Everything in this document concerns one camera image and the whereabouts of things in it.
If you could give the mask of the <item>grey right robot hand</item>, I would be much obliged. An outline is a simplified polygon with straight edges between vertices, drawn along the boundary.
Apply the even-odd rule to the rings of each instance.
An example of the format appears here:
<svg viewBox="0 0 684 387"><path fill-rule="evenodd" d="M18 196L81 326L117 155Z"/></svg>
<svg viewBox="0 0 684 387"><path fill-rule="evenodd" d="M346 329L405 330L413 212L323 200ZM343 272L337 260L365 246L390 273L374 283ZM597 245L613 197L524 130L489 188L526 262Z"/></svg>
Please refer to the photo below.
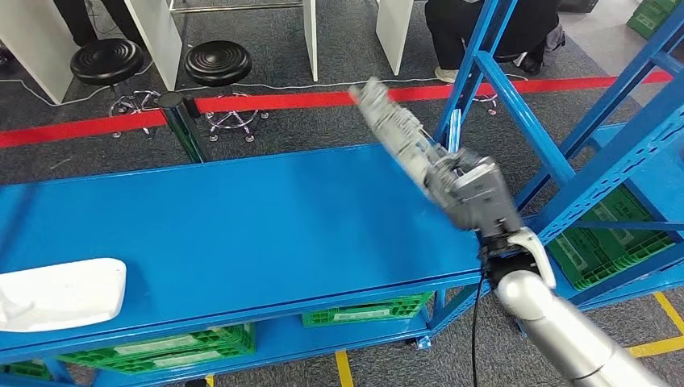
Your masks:
<svg viewBox="0 0 684 387"><path fill-rule="evenodd" d="M456 228L498 238L523 228L500 167L491 157L462 148L426 173L425 188Z"/></svg>

